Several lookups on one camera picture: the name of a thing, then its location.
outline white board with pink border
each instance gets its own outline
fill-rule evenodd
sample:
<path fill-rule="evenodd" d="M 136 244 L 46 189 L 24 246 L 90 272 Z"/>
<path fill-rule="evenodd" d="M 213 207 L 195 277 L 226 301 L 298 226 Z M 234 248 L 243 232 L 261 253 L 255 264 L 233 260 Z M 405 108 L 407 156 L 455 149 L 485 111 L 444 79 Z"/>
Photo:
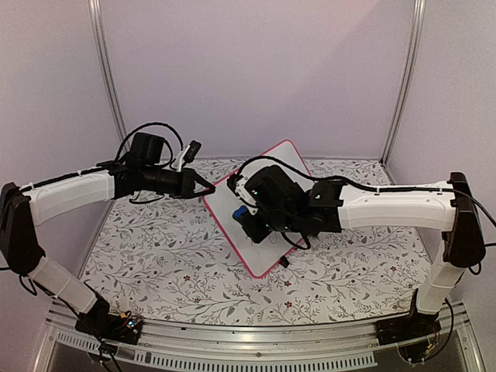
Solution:
<path fill-rule="evenodd" d="M 263 153 L 263 155 L 270 155 L 281 159 L 292 167 L 295 167 L 306 174 L 310 174 L 303 159 L 296 150 L 295 145 L 288 139 L 277 144 Z M 265 159 L 254 161 L 245 167 L 243 176 L 251 177 L 259 169 L 274 164 L 275 162 Z M 290 170 L 284 168 L 283 170 L 292 180 L 298 182 L 303 190 L 308 190 L 313 186 L 312 181 L 307 180 Z M 217 187 L 215 193 L 205 196 L 203 201 L 232 248 L 244 263 L 246 269 L 253 277 L 260 278 L 266 275 L 270 269 L 275 267 L 282 256 L 288 255 L 293 247 L 282 239 L 279 232 L 271 233 L 260 244 L 254 244 L 251 239 L 246 236 L 241 225 L 233 218 L 234 211 L 241 207 L 243 203 L 228 189 L 227 178 L 229 176 L 230 175 L 217 182 L 215 184 Z M 288 238 L 297 242 L 301 239 L 301 235 L 291 232 L 288 233 Z"/>

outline leaf pattern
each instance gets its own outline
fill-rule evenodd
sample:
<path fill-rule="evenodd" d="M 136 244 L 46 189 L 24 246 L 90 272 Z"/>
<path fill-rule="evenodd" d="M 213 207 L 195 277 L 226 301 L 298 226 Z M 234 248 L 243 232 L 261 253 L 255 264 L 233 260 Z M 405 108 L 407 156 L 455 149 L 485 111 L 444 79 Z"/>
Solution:
<path fill-rule="evenodd" d="M 197 160 L 209 181 L 242 160 Z M 308 160 L 316 176 L 341 174 L 389 184 L 377 161 Z M 155 198 L 142 192 L 141 198 Z M 118 200 L 91 252 L 82 280 L 113 311 L 150 319 L 245 326 L 341 322 L 408 309 L 429 259 L 410 228 L 374 227 L 320 234 L 295 251 L 287 269 L 252 278 L 201 199 L 149 205 Z"/>

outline white wall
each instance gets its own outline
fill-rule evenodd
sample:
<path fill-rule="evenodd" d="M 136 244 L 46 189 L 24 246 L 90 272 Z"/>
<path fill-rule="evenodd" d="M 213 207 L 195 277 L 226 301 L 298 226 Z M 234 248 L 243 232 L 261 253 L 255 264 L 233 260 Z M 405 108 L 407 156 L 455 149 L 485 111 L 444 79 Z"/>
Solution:
<path fill-rule="evenodd" d="M 126 125 L 167 121 L 202 156 L 378 158 L 413 1 L 102 0 Z"/>
<path fill-rule="evenodd" d="M 88 2 L 2 2 L 0 184 L 41 181 L 111 158 L 119 144 L 98 66 Z M 77 271 L 104 205 L 38 229 L 48 255 Z M 5 261 L 0 255 L 0 267 Z M 50 306 L 0 273 L 0 370 L 33 365 Z"/>
<path fill-rule="evenodd" d="M 496 2 L 427 2 L 418 55 L 391 173 L 409 184 L 462 171 L 474 196 L 496 215 Z M 494 228 L 481 220 L 486 240 L 496 241 Z M 494 248 L 482 267 L 460 290 L 490 371 L 496 370 Z"/>

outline white board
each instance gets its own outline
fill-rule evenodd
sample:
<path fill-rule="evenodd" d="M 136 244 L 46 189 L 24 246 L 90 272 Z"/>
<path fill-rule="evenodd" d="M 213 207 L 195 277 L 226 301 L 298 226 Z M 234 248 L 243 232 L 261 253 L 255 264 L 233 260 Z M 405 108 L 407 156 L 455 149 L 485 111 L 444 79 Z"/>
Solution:
<path fill-rule="evenodd" d="M 295 145 L 288 139 L 277 144 L 263 155 L 270 155 L 283 160 L 285 163 L 298 170 L 310 174 L 303 159 L 295 148 Z M 248 164 L 243 170 L 243 175 L 251 177 L 263 167 L 274 165 L 271 160 L 257 160 Z M 284 170 L 286 174 L 303 188 L 308 190 L 313 186 L 313 182 L 290 171 Z M 266 275 L 270 269 L 275 267 L 282 256 L 289 254 L 293 247 L 286 243 L 279 232 L 272 232 L 262 243 L 255 244 L 246 236 L 239 222 L 233 218 L 233 213 L 243 203 L 227 187 L 227 179 L 231 174 L 217 182 L 214 194 L 203 198 L 210 214 L 215 219 L 220 229 L 226 236 L 232 248 L 244 263 L 246 269 L 255 278 Z M 288 233 L 288 238 L 296 242 L 301 240 L 301 235 L 296 232 Z"/>

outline floral tablecloth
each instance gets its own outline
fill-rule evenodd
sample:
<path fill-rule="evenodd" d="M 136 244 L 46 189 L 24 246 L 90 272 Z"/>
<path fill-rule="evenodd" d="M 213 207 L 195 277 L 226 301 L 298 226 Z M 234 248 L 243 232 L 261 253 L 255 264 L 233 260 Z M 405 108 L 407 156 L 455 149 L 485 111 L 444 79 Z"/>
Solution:
<path fill-rule="evenodd" d="M 241 160 L 197 160 L 210 181 Z M 377 161 L 308 160 L 316 176 L 342 174 L 388 184 Z M 145 198 L 152 195 L 142 193 Z M 288 257 L 291 265 L 252 278 L 202 200 L 118 200 L 82 280 L 115 311 L 149 319 L 238 326 L 351 321 L 408 309 L 429 258 L 414 229 L 375 227 L 323 233 L 320 244 Z"/>

